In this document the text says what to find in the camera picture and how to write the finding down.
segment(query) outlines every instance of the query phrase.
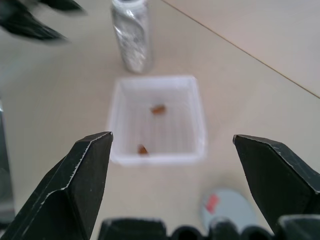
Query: small brown object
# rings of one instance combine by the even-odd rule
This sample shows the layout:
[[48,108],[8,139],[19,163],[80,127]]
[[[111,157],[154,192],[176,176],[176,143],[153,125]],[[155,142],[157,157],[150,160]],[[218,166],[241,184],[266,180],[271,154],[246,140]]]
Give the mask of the small brown object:
[[139,145],[138,147],[138,153],[141,155],[145,155],[148,154],[147,149],[145,148],[145,146],[143,146],[142,144]]
[[166,112],[166,106],[165,105],[156,105],[153,108],[151,108],[151,112],[154,115],[162,115]]

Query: blurry black object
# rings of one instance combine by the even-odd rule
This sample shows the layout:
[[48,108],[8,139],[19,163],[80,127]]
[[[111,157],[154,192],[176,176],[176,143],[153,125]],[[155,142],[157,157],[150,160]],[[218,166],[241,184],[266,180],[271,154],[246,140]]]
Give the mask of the blurry black object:
[[[102,132],[76,142],[42,179],[1,240],[88,240],[104,193],[112,140],[110,132]],[[161,220],[117,218],[103,221],[98,240],[320,240],[319,174],[280,142],[235,135],[233,143],[274,234],[258,226],[239,233],[230,220],[216,218],[207,236],[192,226],[167,236]]]
[[[40,0],[39,3],[67,13],[83,11],[73,0]],[[34,18],[19,0],[0,0],[0,26],[13,35],[28,39],[46,42],[64,39],[60,33]]]
[[77,141],[41,180],[1,240],[89,240],[104,194],[113,135]]

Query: white plastic container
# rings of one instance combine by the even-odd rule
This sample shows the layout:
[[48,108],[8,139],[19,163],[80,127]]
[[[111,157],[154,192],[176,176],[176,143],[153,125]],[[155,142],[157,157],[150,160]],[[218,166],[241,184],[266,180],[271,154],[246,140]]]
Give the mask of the white plastic container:
[[[154,115],[151,108],[165,105]],[[203,159],[207,131],[193,76],[122,79],[115,86],[109,126],[110,159],[121,165],[186,164]],[[143,145],[148,154],[138,154]]]

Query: silver cylinder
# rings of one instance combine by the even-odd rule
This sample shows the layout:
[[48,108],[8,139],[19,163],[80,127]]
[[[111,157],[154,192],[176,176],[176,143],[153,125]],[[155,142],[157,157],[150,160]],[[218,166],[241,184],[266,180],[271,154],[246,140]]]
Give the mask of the silver cylinder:
[[147,0],[112,0],[112,20],[124,66],[141,74],[153,65]]

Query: silver can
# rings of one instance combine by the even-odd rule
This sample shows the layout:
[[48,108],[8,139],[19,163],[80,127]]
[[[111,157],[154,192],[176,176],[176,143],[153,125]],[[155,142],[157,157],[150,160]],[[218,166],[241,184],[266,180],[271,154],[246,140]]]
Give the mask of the silver can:
[[153,65],[148,0],[112,0],[111,10],[125,67],[145,73]]

